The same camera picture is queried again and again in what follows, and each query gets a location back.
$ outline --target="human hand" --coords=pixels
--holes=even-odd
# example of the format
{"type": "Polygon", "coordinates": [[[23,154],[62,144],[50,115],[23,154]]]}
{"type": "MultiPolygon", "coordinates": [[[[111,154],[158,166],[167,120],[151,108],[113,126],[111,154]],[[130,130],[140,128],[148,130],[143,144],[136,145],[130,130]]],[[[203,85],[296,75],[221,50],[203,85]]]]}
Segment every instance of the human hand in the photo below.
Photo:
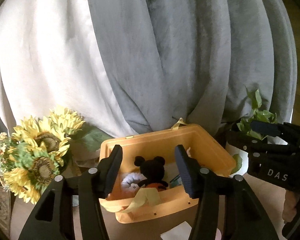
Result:
{"type": "Polygon", "coordinates": [[[300,199],[300,194],[286,191],[285,201],[283,205],[282,219],[291,222],[297,214],[296,205],[300,199]]]}

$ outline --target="robotic hand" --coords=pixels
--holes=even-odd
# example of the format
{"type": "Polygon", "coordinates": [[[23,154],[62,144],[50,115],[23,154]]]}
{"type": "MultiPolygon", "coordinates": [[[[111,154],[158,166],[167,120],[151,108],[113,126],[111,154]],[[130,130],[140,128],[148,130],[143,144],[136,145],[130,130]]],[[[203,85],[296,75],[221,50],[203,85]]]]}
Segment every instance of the robotic hand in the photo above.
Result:
{"type": "Polygon", "coordinates": [[[251,128],[288,143],[266,144],[239,131],[227,134],[229,144],[248,152],[248,174],[287,190],[283,212],[287,223],[282,235],[288,240],[300,240],[300,126],[253,121],[251,128]]]}

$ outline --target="sunflower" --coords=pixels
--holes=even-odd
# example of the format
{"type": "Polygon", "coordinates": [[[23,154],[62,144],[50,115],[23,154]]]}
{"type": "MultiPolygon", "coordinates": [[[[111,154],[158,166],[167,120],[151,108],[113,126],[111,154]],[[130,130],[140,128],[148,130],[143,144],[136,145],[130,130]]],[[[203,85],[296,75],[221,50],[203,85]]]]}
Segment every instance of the sunflower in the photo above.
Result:
{"type": "Polygon", "coordinates": [[[75,134],[85,122],[77,112],[60,105],[58,105],[56,109],[50,110],[49,117],[53,121],[54,128],[61,130],[68,135],[75,134]]]}
{"type": "Polygon", "coordinates": [[[60,174],[54,155],[39,148],[31,148],[31,151],[26,149],[12,158],[18,167],[4,173],[3,177],[11,191],[26,202],[29,201],[28,198],[36,200],[36,192],[39,192],[40,197],[40,193],[45,191],[53,178],[60,174]]]}
{"type": "Polygon", "coordinates": [[[23,198],[26,203],[31,201],[32,204],[36,204],[40,199],[41,195],[39,191],[31,185],[26,169],[15,168],[12,171],[4,173],[3,179],[14,195],[23,198]]]}
{"type": "Polygon", "coordinates": [[[36,120],[24,119],[21,125],[14,127],[15,133],[11,137],[18,141],[25,141],[28,150],[38,149],[47,151],[50,155],[54,155],[57,162],[63,166],[64,161],[62,157],[67,153],[70,145],[68,144],[70,138],[65,137],[65,133],[55,128],[51,128],[51,119],[44,117],[36,120]]]}

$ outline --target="green leaf on right edge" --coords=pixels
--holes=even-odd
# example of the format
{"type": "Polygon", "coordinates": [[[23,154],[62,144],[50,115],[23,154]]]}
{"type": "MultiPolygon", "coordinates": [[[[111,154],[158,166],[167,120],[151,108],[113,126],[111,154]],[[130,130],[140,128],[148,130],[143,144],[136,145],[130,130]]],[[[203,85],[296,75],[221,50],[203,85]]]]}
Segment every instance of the green leaf on right edge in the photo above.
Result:
{"type": "Polygon", "coordinates": [[[239,153],[233,155],[232,158],[234,158],[235,163],[236,163],[235,168],[231,171],[231,174],[234,174],[238,170],[241,169],[241,167],[242,167],[242,158],[240,157],[239,153]]]}

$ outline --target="white paper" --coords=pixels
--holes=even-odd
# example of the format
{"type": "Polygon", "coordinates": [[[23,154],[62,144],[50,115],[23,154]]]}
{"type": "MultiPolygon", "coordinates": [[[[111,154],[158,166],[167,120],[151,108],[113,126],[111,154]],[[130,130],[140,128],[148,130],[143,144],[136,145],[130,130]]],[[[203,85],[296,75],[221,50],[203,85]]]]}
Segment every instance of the white paper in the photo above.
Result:
{"type": "MultiPolygon", "coordinates": [[[[175,228],[163,233],[162,240],[188,240],[191,233],[191,226],[183,222],[175,228]]],[[[221,240],[221,232],[217,229],[216,240],[221,240]]]]}

